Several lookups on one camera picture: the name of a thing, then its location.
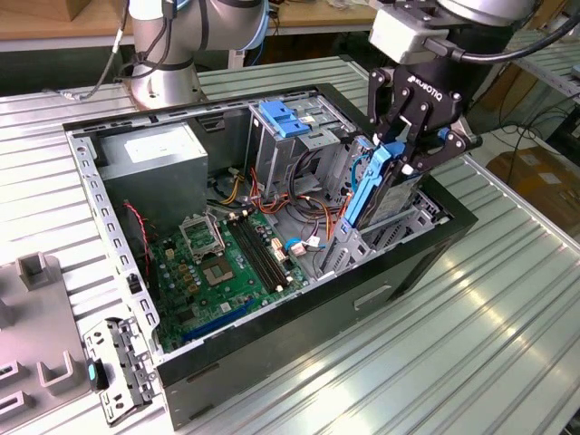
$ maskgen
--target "black cable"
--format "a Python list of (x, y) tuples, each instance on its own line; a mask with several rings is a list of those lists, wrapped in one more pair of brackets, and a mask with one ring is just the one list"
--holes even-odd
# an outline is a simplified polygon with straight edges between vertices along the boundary
[(509, 187), (509, 182), (511, 181), (511, 176), (513, 174), (514, 171), (514, 165), (516, 163), (516, 155), (517, 155), (517, 150), (519, 149), (519, 144), (521, 143), (522, 139), (524, 139), (524, 134), (527, 130), (530, 129), (530, 127), (534, 124), (534, 122), (540, 117), (542, 116), (542, 114), (545, 114), (551, 110), (553, 110), (555, 107), (559, 106), (560, 104), (562, 104), (563, 102), (567, 102), (569, 100), (573, 100), (574, 98), (577, 98), (578, 96), (580, 96), (580, 92), (575, 93), (574, 95), (570, 95), (569, 97), (564, 98), (563, 100), (560, 100), (559, 102), (543, 109), (540, 113), (538, 113), (534, 118), (532, 118), (532, 121), (530, 121), (526, 127), (522, 130), (521, 134), (519, 135), (519, 139), (516, 142), (516, 147), (514, 148), (514, 151), (511, 155), (511, 162), (509, 164), (509, 172), (507, 173), (507, 179), (506, 179), (506, 184)]
[(45, 92), (52, 92), (57, 93), (58, 95), (63, 96), (67, 100), (83, 102), (85, 100), (89, 100), (97, 91), (101, 88), (102, 84), (104, 83), (105, 79), (107, 78), (107, 74), (111, 70), (112, 63), (115, 60), (115, 55), (119, 50), (119, 45), (121, 44), (121, 38), (123, 32), (125, 31), (125, 26), (127, 25), (127, 18), (129, 16), (129, 0), (125, 0), (125, 6), (123, 7), (123, 12), (121, 15), (121, 23), (119, 24), (119, 30), (117, 31), (117, 35), (115, 37), (115, 42), (113, 43), (113, 47), (111, 49), (111, 54), (109, 54), (109, 59), (105, 64), (104, 69), (102, 70), (101, 77), (97, 83), (92, 87), (92, 89), (86, 94), (79, 94), (79, 93), (72, 93), (69, 91), (53, 91), (50, 89), (44, 90)]
[(546, 37), (540, 39), (539, 41), (530, 44), (528, 47), (515, 50), (509, 53), (498, 53), (498, 54), (477, 54), (477, 53), (461, 53), (457, 50), (452, 51), (452, 59), (456, 59), (461, 63), (477, 63), (477, 64), (491, 64), (491, 63), (503, 63), (515, 61), (522, 57), (529, 56), (535, 52), (548, 47), (549, 45), (555, 43), (558, 39), (563, 38), (572, 31), (580, 23), (580, 12), (576, 12), (570, 18), (567, 19), (560, 27), (558, 27), (554, 32), (547, 35)]
[(459, 63), (475, 63), (479, 65), (490, 65), (493, 63), (505, 63), (510, 61), (515, 61), (516, 59), (521, 59), (522, 57), (529, 56), (535, 52), (539, 52), (543, 48), (548, 47), (550, 44), (555, 43), (557, 40), (563, 38), (568, 32), (572, 31), (580, 23), (580, 11), (576, 12), (567, 21), (558, 27), (554, 32), (540, 39), (539, 41), (530, 44), (527, 47), (515, 50), (514, 52), (508, 53), (495, 53), (495, 54), (479, 54), (479, 53), (465, 53), (463, 50), (454, 46), (449, 48), (443, 45), (441, 42), (428, 38), (424, 45), (428, 50), (433, 51), (435, 54), (443, 57), (448, 57), (455, 62)]
[(166, 23), (166, 27), (167, 27), (167, 30), (165, 31), (165, 34), (166, 34), (166, 36), (165, 36), (165, 48), (163, 49), (163, 54), (161, 55), (161, 57), (159, 58), (157, 63), (155, 63), (148, 71), (146, 71), (142, 74), (132, 75), (132, 76), (121, 76), (121, 77), (117, 77), (117, 80), (143, 79), (143, 78), (153, 74), (154, 72), (156, 72), (159, 69), (159, 67), (165, 62), (165, 60), (167, 59), (167, 56), (169, 55), (169, 48), (171, 47), (171, 27), (172, 27), (173, 21), (169, 20), (168, 18), (163, 18), (163, 23)]

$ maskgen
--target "blue drive bracket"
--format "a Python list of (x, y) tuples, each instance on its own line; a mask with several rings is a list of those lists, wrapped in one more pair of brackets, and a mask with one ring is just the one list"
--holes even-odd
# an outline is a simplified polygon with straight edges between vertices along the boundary
[(405, 144), (398, 141), (381, 145), (375, 150), (371, 162), (362, 176), (361, 183), (358, 189), (356, 189), (354, 198), (351, 200), (344, 214), (344, 220), (352, 227), (354, 227), (356, 219), (369, 203), (373, 192), (381, 185), (382, 175), (389, 160), (400, 156), (404, 150)]
[(291, 138), (310, 131), (310, 126), (300, 122), (294, 111), (281, 101), (261, 102), (259, 108), (283, 138)]

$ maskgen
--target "slotted table surface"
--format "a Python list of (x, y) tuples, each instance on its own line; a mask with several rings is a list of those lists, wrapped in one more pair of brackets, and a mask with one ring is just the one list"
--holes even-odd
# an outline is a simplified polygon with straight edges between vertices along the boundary
[[(366, 72), (339, 58), (200, 75), (212, 99), (330, 82), (365, 111)], [(0, 99), (0, 264), (61, 261), (79, 331), (124, 312), (61, 124), (135, 111), (93, 100)], [(580, 405), (580, 248), (470, 157), (435, 171), (477, 225), (408, 295), (179, 433), (558, 433)], [(168, 433), (158, 397), (106, 427), (89, 394), (21, 428)]]

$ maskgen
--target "motherboard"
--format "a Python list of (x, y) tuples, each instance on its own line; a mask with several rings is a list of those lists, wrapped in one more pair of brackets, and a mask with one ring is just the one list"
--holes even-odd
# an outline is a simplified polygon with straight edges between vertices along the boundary
[(165, 352), (307, 286), (260, 212), (185, 221), (150, 243), (159, 281), (158, 337)]

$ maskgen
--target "ram slot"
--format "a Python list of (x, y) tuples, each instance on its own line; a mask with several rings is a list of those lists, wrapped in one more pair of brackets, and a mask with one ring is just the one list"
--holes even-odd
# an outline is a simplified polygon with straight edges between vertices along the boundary
[(230, 222), (227, 226), (266, 290), (273, 293), (279, 285), (286, 286), (284, 274), (276, 264), (272, 267), (274, 259), (252, 227), (246, 221)]
[(261, 256), (264, 259), (264, 261), (266, 261), (268, 265), (268, 270), (271, 271), (274, 275), (276, 275), (278, 284), (280, 284), (282, 287), (285, 287), (287, 285), (287, 281), (284, 273), (282, 273), (280, 266), (278, 265), (277, 261), (272, 257), (272, 254), (270, 254), (270, 251), (268, 251), (268, 249), (264, 246), (257, 232), (249, 224), (248, 221), (242, 223), (242, 229), (246, 232), (246, 235), (250, 239), (252, 244), (258, 244), (260, 246), (260, 248), (257, 250), (258, 255)]

